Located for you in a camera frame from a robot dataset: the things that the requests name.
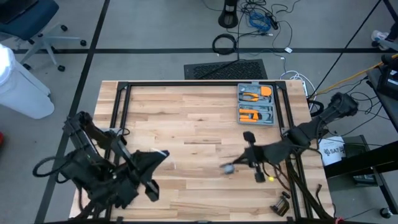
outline black floor mat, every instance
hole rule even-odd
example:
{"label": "black floor mat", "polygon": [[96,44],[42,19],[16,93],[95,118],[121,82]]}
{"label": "black floor mat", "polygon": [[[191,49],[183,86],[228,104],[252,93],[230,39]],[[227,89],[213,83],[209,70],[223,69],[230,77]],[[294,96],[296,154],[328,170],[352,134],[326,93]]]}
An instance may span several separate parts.
{"label": "black floor mat", "polygon": [[268,79],[262,59],[240,60],[214,73],[211,71],[230,62],[184,65],[186,80],[262,80]]}

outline blue cable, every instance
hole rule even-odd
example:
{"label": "blue cable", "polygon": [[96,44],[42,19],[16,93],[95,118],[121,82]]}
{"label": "blue cable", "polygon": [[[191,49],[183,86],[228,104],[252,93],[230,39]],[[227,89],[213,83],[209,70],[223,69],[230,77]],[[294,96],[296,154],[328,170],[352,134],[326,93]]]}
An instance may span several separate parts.
{"label": "blue cable", "polygon": [[271,29],[271,20],[258,12],[251,12],[249,16],[250,26],[261,32],[267,32]]}

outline wooden table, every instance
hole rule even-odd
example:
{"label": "wooden table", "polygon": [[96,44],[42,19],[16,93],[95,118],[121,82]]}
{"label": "wooden table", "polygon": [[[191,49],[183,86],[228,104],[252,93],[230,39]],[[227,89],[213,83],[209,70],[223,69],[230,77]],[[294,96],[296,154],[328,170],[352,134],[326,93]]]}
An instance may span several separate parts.
{"label": "wooden table", "polygon": [[[286,84],[295,125],[310,121],[301,82],[291,80]],[[117,85],[117,81],[102,82],[93,115],[99,128],[109,127]],[[120,123],[123,99],[124,96],[116,127]],[[280,99],[286,121],[281,94]],[[236,122],[236,86],[134,86],[129,100],[126,120],[126,128],[131,131],[126,136],[129,151],[150,151],[153,147],[169,150],[171,156],[154,173],[160,186],[159,201],[151,202],[140,187],[140,195],[127,209],[112,209],[112,220],[118,216],[130,221],[284,221],[287,216],[294,217],[292,208],[285,217],[269,208],[279,201],[284,190],[278,181],[257,184],[253,171],[246,166],[237,166],[237,172],[228,176],[219,168],[247,147],[244,131],[256,135],[256,144],[280,140],[277,124],[268,127]],[[333,215],[320,156],[305,151],[302,161],[308,189],[315,195],[318,184],[322,184],[320,200],[325,210]],[[281,165],[286,173],[284,162]],[[268,164],[266,170],[274,174]],[[305,217],[302,195],[297,190],[301,216]],[[71,217],[80,212],[77,195],[76,192]]]}

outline gray tool tray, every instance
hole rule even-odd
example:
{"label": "gray tool tray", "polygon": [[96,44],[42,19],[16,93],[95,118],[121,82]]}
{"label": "gray tool tray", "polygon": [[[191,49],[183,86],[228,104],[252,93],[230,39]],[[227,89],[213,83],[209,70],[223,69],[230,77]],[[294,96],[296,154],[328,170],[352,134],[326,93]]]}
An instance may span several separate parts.
{"label": "gray tool tray", "polygon": [[[268,87],[271,89],[270,96],[262,96],[261,95],[261,87]],[[258,82],[252,82],[251,84],[239,83],[238,84],[238,123],[239,124],[255,124],[255,125],[274,125],[274,89],[270,85],[259,85]],[[258,111],[257,116],[258,119],[255,118],[254,113],[240,113],[239,110],[255,110]],[[250,121],[241,121],[241,115],[249,116]]]}

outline chair base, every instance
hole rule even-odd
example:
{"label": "chair base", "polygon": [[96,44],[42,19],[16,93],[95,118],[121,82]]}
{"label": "chair base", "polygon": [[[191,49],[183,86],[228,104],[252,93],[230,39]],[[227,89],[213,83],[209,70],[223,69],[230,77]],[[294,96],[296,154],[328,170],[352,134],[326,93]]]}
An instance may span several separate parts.
{"label": "chair base", "polygon": [[[79,37],[63,37],[63,36],[57,36],[57,35],[52,35],[52,33],[55,31],[55,29],[61,28],[64,32],[68,30],[65,25],[60,25],[57,24],[53,26],[47,33],[43,34],[40,33],[39,35],[31,38],[32,41],[30,41],[32,45],[32,48],[30,48],[22,60],[19,62],[21,64],[24,64],[26,60],[28,60],[33,54],[36,54],[37,51],[39,51],[42,47],[44,47],[47,51],[47,53],[50,55],[50,58],[54,65],[58,65],[57,60],[55,59],[54,52],[53,50],[54,47],[52,47],[52,44],[54,42],[60,42],[60,41],[80,41],[80,45],[86,46],[86,41],[81,40]],[[65,67],[60,65],[58,66],[58,70],[63,72],[65,70]]]}

